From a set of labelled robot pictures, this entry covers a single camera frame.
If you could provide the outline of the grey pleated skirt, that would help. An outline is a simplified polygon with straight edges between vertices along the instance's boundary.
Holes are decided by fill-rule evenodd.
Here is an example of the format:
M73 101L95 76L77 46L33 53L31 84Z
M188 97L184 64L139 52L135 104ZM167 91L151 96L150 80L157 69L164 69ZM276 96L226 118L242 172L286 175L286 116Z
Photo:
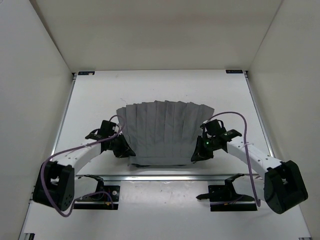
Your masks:
M128 104L117 109L122 134L134 152L136 167L185 166L192 163L201 124L214 108L182 101Z

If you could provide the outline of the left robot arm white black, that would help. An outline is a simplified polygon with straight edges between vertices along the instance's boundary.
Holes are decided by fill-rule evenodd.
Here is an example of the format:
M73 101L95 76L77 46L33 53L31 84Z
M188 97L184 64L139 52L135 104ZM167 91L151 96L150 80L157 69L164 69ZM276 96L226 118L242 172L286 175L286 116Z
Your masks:
M41 165L32 200L67 217L66 210L72 210L75 201L104 196L106 192L101 177L92 174L78 177L77 173L105 151L113 151L116 158L135 155L122 134L102 136L89 133L80 146L57 152Z

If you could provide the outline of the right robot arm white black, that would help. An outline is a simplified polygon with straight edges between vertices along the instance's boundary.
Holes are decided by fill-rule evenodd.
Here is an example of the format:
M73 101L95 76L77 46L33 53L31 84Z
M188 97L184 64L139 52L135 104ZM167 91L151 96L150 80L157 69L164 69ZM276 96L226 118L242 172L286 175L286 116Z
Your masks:
M241 136L199 137L198 144L201 148L195 154L197 157L212 157L214 151L224 150L247 164L259 178L237 173L225 179L221 189L200 194L196 197L197 200L226 196L228 198L226 203L229 204L243 196L249 196L256 201L264 201L273 212L283 214L309 197L295 162L291 160L284 162L271 157L246 142Z

